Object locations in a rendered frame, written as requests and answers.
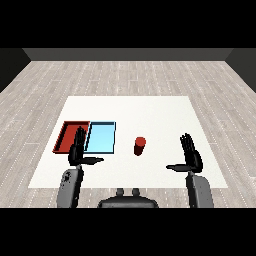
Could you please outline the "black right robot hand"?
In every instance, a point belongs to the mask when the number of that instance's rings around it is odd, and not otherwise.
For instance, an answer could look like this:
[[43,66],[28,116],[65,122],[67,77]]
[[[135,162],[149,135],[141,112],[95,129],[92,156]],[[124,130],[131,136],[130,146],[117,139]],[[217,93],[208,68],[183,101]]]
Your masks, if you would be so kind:
[[167,169],[172,169],[176,172],[201,173],[203,170],[203,161],[200,153],[196,150],[193,139],[190,134],[185,133],[180,137],[180,142],[183,148],[185,163],[167,165]]

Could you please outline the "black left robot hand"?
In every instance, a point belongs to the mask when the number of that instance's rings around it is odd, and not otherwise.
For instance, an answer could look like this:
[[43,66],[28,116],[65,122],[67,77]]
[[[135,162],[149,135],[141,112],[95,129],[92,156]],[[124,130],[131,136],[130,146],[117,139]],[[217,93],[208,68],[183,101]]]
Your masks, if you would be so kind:
[[70,146],[69,150],[68,162],[71,166],[78,166],[80,164],[94,165],[103,161],[103,158],[83,156],[85,135],[85,130],[79,126],[74,136],[74,143]]

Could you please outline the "red shallow open box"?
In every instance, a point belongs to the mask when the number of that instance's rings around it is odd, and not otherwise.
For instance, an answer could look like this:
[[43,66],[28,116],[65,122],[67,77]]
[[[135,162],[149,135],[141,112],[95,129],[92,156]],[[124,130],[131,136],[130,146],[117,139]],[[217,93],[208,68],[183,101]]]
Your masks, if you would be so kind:
[[76,131],[82,127],[85,132],[88,132],[89,121],[65,121],[59,132],[53,153],[55,154],[68,154],[70,146],[74,143]]

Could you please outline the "light blue shallow open box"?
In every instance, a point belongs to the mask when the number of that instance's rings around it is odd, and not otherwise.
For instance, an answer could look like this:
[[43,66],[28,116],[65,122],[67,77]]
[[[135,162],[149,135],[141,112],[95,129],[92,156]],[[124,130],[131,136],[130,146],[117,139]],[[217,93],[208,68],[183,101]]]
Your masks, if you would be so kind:
[[116,123],[113,121],[93,121],[84,144],[85,154],[113,154]]

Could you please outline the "small red can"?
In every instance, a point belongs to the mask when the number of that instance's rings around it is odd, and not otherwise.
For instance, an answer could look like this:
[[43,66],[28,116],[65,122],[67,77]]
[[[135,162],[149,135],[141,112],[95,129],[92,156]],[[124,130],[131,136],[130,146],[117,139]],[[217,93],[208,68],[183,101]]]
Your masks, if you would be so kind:
[[146,139],[144,137],[137,137],[135,139],[134,154],[140,156],[145,148]]

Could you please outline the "dark grey robot body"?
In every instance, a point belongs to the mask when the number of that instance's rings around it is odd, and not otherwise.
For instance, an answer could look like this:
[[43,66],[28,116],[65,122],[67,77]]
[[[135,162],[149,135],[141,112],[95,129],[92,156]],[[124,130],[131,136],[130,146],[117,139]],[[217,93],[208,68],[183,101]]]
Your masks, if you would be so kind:
[[138,188],[132,189],[131,196],[125,196],[124,189],[118,188],[116,195],[101,200],[98,208],[158,208],[158,204],[153,199],[142,197]]

